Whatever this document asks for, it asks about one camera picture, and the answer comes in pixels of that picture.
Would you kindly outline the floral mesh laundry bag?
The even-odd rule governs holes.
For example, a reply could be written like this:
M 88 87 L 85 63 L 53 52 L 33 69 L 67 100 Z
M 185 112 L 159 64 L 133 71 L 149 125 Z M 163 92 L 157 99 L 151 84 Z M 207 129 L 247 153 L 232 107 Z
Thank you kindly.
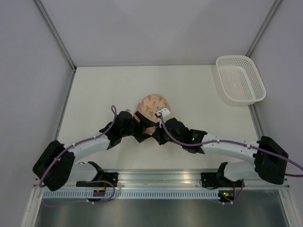
M 150 94 L 138 104 L 136 111 L 134 112 L 134 117 L 139 122 L 140 119 L 135 115 L 136 112 L 139 112 L 148 120 L 159 123 L 160 119 L 157 118 L 155 114 L 161 108 L 167 108 L 171 111 L 168 101 L 164 96 L 160 94 Z

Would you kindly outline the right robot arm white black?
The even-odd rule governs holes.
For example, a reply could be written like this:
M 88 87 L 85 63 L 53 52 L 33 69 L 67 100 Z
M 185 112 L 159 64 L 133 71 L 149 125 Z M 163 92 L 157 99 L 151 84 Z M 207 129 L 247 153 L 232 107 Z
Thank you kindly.
M 152 137 L 163 145 L 173 142 L 192 154 L 221 155 L 238 159 L 238 163 L 220 164 L 216 181 L 226 187 L 232 182 L 256 178 L 276 185 L 284 183 L 289 157 L 272 138 L 262 136 L 261 140 L 228 140 L 206 131 L 187 128 L 176 118 L 169 119 L 164 126 L 157 125 Z

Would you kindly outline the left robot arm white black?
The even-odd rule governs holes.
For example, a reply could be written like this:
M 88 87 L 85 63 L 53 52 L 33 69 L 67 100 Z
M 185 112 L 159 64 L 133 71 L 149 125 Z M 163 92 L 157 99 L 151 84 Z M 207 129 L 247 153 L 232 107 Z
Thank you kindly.
M 76 163 L 115 147 L 124 137 L 133 136 L 138 142 L 143 142 L 151 137 L 146 131 L 158 125 L 158 122 L 147 119 L 139 112 L 121 111 L 114 114 L 105 128 L 89 138 L 71 144 L 58 140 L 50 142 L 33 166 L 33 173 L 40 180 L 39 187 L 56 191 L 71 179 L 87 181 L 92 187 L 99 187 L 103 183 L 103 175 L 97 171 L 96 165 L 85 164 L 76 168 Z

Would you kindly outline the white perforated plastic basket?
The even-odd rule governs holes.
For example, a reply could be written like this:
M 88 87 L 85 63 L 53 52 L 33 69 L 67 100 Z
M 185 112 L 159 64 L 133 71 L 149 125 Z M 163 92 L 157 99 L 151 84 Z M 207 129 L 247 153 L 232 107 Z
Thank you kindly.
M 266 89 L 253 60 L 243 55 L 225 55 L 216 60 L 214 77 L 218 92 L 229 105 L 252 105 L 266 97 Z

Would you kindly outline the aluminium mounting rail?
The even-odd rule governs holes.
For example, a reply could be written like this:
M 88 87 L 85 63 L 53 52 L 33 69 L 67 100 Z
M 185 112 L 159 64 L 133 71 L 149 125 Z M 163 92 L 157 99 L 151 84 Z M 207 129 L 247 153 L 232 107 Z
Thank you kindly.
M 216 172 L 216 169 L 105 169 L 104 172 L 118 173 L 118 189 L 198 189 L 201 173 Z M 283 185 L 265 182 L 259 178 L 244 180 L 245 190 L 289 190 L 290 183 L 285 179 Z

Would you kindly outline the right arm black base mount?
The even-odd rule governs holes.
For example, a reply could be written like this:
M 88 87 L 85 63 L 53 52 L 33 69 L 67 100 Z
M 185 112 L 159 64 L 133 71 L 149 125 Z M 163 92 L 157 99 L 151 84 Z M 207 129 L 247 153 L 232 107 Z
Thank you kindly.
M 216 173 L 212 172 L 204 172 L 200 174 L 199 183 L 203 188 L 214 190 L 218 188 L 228 187 L 227 183 L 220 182 L 217 177 Z

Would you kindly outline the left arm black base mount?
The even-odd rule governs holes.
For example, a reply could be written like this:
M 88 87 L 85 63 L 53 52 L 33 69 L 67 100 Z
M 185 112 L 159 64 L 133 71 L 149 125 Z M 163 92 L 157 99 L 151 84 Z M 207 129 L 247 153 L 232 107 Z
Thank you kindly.
M 97 175 L 90 181 L 77 181 L 77 187 L 111 187 L 111 183 L 114 187 L 117 186 L 118 182 L 117 172 L 103 172 L 97 173 Z

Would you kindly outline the left aluminium frame post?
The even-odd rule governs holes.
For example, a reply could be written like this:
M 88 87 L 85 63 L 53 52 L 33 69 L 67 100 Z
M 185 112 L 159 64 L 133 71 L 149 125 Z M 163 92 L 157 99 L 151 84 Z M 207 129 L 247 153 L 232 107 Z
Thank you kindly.
M 45 6 L 43 5 L 41 0 L 33 0 L 33 3 L 35 5 L 35 7 L 37 8 L 38 12 L 40 13 L 43 21 L 45 22 L 46 26 L 48 27 L 51 35 L 53 36 L 53 38 L 55 39 L 55 42 L 57 43 L 60 51 L 62 52 L 64 58 L 66 59 L 66 61 L 68 62 L 70 68 L 72 69 L 73 72 L 76 71 L 77 67 L 74 63 L 74 61 L 72 60 L 62 38 L 60 37 L 56 27 L 53 24 L 53 21 L 51 19 L 51 17 L 49 16 Z

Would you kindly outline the aluminium frame post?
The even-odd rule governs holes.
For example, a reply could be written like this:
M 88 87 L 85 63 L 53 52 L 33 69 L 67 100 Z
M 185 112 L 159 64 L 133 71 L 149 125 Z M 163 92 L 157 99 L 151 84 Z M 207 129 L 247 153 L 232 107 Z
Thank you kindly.
M 51 19 L 51 17 L 49 16 L 45 6 L 43 5 L 41 0 L 33 0 L 33 3 L 35 5 L 35 7 L 37 8 L 38 12 L 40 13 L 43 21 L 45 22 L 46 26 L 48 27 L 51 35 L 53 36 L 53 38 L 55 39 L 55 42 L 57 43 L 60 51 L 62 52 L 64 58 L 66 59 L 66 61 L 68 62 L 70 68 L 72 69 L 73 72 L 76 71 L 77 67 L 74 63 L 74 61 L 72 60 L 62 38 L 60 37 L 56 27 L 53 24 L 53 21 Z
M 249 46 L 245 56 L 250 57 L 253 54 L 255 48 L 257 47 L 257 45 L 260 42 L 262 36 L 264 35 L 266 29 L 268 28 L 269 24 L 273 20 L 275 14 L 279 10 L 279 8 L 283 2 L 284 2 L 283 0 L 275 0 L 273 2 L 269 12 L 267 13 L 264 21 L 262 22 L 262 25 L 260 26 L 257 34 L 255 35 L 251 45 Z

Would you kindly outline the right aluminium frame post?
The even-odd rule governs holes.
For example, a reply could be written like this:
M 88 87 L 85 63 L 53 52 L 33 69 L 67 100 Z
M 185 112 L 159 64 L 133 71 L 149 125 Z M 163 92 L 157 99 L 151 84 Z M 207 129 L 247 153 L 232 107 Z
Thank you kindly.
M 255 35 L 251 45 L 249 46 L 245 56 L 250 57 L 253 54 L 255 48 L 257 47 L 257 45 L 260 42 L 262 36 L 264 35 L 266 29 L 268 28 L 269 24 L 273 20 L 275 14 L 279 10 L 279 8 L 283 2 L 284 2 L 283 0 L 275 0 L 273 2 L 269 12 L 267 13 L 264 21 L 262 22 L 262 25 L 260 26 L 257 34 Z

